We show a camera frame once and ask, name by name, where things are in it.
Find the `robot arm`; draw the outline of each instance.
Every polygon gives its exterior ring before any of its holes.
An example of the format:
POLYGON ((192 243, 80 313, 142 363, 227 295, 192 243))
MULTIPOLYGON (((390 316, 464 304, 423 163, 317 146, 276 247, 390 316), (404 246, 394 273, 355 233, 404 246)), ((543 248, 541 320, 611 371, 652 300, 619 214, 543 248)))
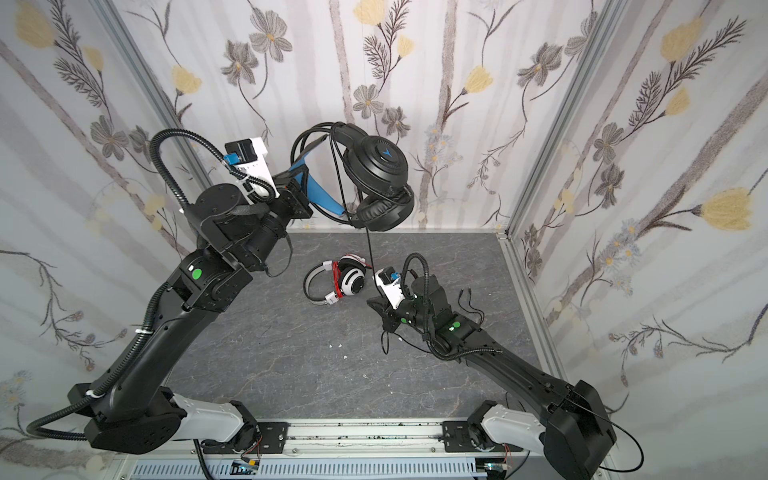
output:
MULTIPOLYGON (((252 445, 257 424, 242 404, 189 400, 161 384, 200 332, 250 283, 250 272, 268 271, 266 259, 286 236, 287 224, 312 214, 295 179, 274 181, 280 196, 269 205, 249 205, 238 187, 221 184, 187 206, 202 247, 181 261, 159 291, 151 338, 139 357, 103 397, 78 412, 93 417, 84 431, 91 446, 141 454, 169 439, 212 439, 232 451, 252 445)), ((101 378, 74 386, 70 402, 102 384, 130 348, 101 378)))
MULTIPOLYGON (((412 255, 426 266, 423 257, 412 255)), ((383 329, 416 329, 436 356, 464 360, 531 409, 516 412, 484 402, 468 421, 475 447, 517 445, 543 454, 564 478, 590 478, 616 442, 598 392, 584 381, 573 386, 550 376, 500 346, 477 323, 452 310, 434 275, 428 282, 416 279, 410 290, 404 288, 407 272, 407 261, 402 275, 392 267, 376 272, 386 298, 368 304, 381 316, 383 329)))

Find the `black headphones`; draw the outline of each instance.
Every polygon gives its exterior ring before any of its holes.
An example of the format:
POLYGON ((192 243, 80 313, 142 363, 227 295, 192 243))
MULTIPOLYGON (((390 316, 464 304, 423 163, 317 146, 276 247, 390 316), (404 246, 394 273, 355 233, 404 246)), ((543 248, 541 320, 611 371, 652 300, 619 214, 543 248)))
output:
POLYGON ((304 295, 315 305, 333 305, 343 296, 352 296, 358 293, 366 284, 366 268, 370 266, 366 259, 348 253, 338 262, 326 260, 315 266, 304 276, 304 295), (333 271, 334 290, 325 296, 311 296, 310 283, 321 272, 333 271))
POLYGON ((408 161, 394 142, 384 137, 368 135, 362 128, 342 122, 315 125, 303 132, 291 150, 291 164, 296 163, 296 147, 301 143, 300 158, 325 140, 326 136, 305 147, 307 138, 315 132, 330 136, 331 153, 341 157, 344 172, 365 194, 349 221, 330 216, 322 206, 313 203, 320 213, 338 223, 350 224, 375 232, 391 230, 413 212, 415 196, 408 185, 408 161), (338 144, 346 147, 342 153, 338 144))

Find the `gray marble tabletop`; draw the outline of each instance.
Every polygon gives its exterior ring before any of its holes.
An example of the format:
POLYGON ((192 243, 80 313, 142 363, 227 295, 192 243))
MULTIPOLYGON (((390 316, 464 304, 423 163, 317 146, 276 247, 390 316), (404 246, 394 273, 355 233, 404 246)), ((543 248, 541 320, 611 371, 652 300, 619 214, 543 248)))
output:
MULTIPOLYGON (((484 327, 523 359, 538 366, 528 327, 501 247, 491 233, 373 233, 376 267, 402 268, 420 252, 458 310, 461 288, 485 311, 484 327)), ((302 293, 306 272, 344 253, 368 258, 364 233, 295 233, 290 268, 270 279, 256 274, 228 311, 186 351, 168 380, 175 392, 207 401, 237 399, 257 418, 412 418, 469 415, 485 399, 504 402, 504 391, 481 373, 442 362, 390 337, 379 343, 381 320, 366 305, 376 288, 332 306, 315 306, 302 293)), ((269 258, 273 272, 287 261, 284 240, 269 258)), ((417 262, 412 264, 420 272, 417 262)), ((333 288, 330 273, 313 293, 333 288)), ((401 335, 423 346, 416 333, 401 335)), ((511 407, 517 404, 510 395, 511 407)))

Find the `floral wallpaper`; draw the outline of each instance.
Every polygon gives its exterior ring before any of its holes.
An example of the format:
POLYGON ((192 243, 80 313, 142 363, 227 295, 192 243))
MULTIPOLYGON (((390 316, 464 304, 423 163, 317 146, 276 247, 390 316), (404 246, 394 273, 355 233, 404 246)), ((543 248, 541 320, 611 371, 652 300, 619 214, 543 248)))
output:
MULTIPOLYGON (((452 230, 506 228, 602 6, 115 4, 185 127, 219 145, 261 136, 279 171, 301 131, 321 121, 358 124, 391 138, 409 159, 418 199, 399 228, 452 230)), ((212 157, 200 156, 214 183, 232 181, 212 157)), ((309 163, 340 198, 327 147, 309 163)), ((317 217, 293 227, 338 226, 317 217)))
POLYGON ((768 467, 766 7, 629 2, 511 232, 568 377, 644 448, 632 478, 768 467))
MULTIPOLYGON (((111 454, 25 427, 111 364, 194 241, 148 157, 160 120, 90 5, 0 12, 0 476, 100 478, 111 454)), ((175 78, 181 116, 195 80, 175 78)), ((175 147, 164 153, 199 192, 175 147)))

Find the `white headphones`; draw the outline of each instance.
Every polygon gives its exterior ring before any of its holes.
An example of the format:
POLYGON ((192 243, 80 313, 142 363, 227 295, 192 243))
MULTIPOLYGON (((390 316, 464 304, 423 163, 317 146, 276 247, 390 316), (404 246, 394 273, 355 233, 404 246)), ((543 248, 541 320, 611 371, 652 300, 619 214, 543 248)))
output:
POLYGON ((326 260, 312 268, 304 277, 304 295, 315 305, 333 305, 343 296, 351 296, 362 290, 366 283, 366 259, 354 254, 344 255, 338 262, 326 260), (334 291, 324 297, 310 295, 310 283, 320 272, 333 271, 334 291))

